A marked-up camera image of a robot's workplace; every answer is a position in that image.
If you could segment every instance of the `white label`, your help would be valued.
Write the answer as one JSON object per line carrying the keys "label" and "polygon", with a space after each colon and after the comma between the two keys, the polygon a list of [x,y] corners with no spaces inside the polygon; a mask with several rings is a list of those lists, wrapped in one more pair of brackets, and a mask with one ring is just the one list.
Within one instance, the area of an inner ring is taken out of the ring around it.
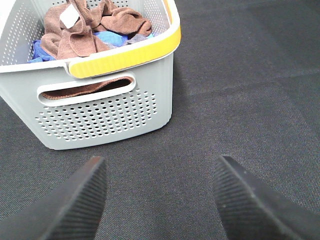
{"label": "white label", "polygon": [[79,17],[80,15],[77,9],[72,4],[70,4],[70,6],[68,6],[66,10],[61,13],[60,20],[63,22],[67,29],[70,29],[76,24]]}

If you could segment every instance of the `laundry basket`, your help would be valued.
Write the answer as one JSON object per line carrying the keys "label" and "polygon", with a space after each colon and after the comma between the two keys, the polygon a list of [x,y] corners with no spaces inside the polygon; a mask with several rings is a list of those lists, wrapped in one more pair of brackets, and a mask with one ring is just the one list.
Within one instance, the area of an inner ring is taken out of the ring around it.
{"label": "laundry basket", "polygon": [[[100,0],[87,0],[94,8]],[[119,0],[151,20],[153,38],[48,62],[32,59],[50,7],[66,0],[16,0],[0,39],[0,94],[48,148],[106,144],[163,127],[172,114],[173,52],[181,40],[174,0]],[[64,99],[42,93],[130,77],[129,84]]]}

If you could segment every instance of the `dark gray carpet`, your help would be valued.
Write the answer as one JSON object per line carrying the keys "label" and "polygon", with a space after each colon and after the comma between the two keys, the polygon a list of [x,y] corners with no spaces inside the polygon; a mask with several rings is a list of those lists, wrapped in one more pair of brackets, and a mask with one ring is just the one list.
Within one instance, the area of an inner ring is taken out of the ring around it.
{"label": "dark gray carpet", "polygon": [[57,188],[93,155],[107,159],[97,240],[226,240],[212,192],[229,154],[320,214],[320,4],[176,0],[173,115],[111,144],[45,148],[0,100],[0,220]]}

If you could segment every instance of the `blue cloth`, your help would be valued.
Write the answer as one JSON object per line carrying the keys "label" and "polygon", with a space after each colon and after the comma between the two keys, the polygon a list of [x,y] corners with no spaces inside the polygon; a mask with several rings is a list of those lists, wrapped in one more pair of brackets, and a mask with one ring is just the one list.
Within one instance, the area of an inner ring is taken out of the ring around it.
{"label": "blue cloth", "polygon": [[46,53],[40,46],[41,40],[33,41],[33,58],[28,63],[39,63],[56,60],[53,56]]}
{"label": "blue cloth", "polygon": [[121,36],[113,31],[95,32],[96,35],[104,44],[111,44],[115,47],[122,47],[128,40],[128,36]]}

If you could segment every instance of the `brown microfiber cloth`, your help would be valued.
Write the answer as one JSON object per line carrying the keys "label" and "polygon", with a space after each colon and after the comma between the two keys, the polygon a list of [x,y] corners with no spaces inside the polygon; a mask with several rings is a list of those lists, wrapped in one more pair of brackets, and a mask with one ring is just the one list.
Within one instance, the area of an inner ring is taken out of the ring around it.
{"label": "brown microfiber cloth", "polygon": [[[60,15],[72,4],[80,17],[69,29],[60,21]],[[118,34],[149,36],[151,22],[129,7],[116,7],[111,0],[102,0],[91,10],[86,0],[67,0],[67,3],[49,9],[44,17],[44,35],[41,47],[55,59],[87,57],[109,50],[93,32],[113,31]]]}
{"label": "brown microfiber cloth", "polygon": [[66,99],[86,94],[99,93],[107,90],[117,89],[132,83],[134,79],[132,77],[119,77],[107,81],[102,81],[90,85],[77,86],[65,89],[59,89],[54,91],[46,91],[42,93],[46,99],[59,100]]}

